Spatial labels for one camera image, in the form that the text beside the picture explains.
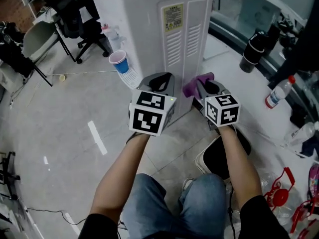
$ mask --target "floor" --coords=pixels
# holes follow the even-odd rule
[[[66,40],[73,54],[76,40]],[[45,74],[112,71],[98,47],[78,65],[60,44],[51,49],[39,68]],[[76,223],[88,215],[95,189],[131,135],[128,104],[131,91],[117,72],[49,76],[49,87],[37,73],[9,107],[10,95],[0,104],[2,151],[16,152],[15,170],[21,200],[27,207],[64,210]],[[101,152],[88,123],[96,127],[107,153]],[[185,178],[201,175],[195,157],[215,138],[196,110],[180,118],[161,137],[151,137],[138,172],[154,176],[167,190],[167,204],[176,213]],[[61,214],[30,211],[45,239],[75,239],[77,229]]]
[[[213,10],[237,22],[243,0],[220,0],[220,10],[218,10],[218,0],[213,1]]]

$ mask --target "plastic bottle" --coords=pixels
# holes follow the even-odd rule
[[[319,121],[316,123],[308,122],[299,130],[286,134],[285,143],[291,146],[303,143],[313,137],[316,130],[319,130]]]
[[[104,24],[102,27],[102,33],[108,38],[112,51],[115,52],[121,49],[121,38],[113,27]]]
[[[288,79],[281,81],[266,97],[266,105],[270,109],[275,107],[280,100],[286,98],[292,88],[292,84],[295,82],[296,80],[293,75],[289,76]]]

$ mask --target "cup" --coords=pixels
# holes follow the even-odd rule
[[[115,66],[119,73],[123,74],[129,70],[128,61],[126,59],[126,52],[124,50],[117,50],[109,57],[109,62]]]

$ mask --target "label sticker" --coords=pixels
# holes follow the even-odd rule
[[[183,26],[183,4],[176,4],[164,8],[164,27],[165,32]]]

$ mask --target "white box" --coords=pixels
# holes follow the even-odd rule
[[[130,130],[158,136],[169,123],[176,98],[153,92],[133,90]]]
[[[240,103],[232,94],[205,98],[205,116],[217,127],[236,124]]]
[[[177,98],[171,122],[191,109],[182,87],[199,73],[213,0],[94,0],[102,25],[121,38],[130,68],[143,79],[170,72]]]

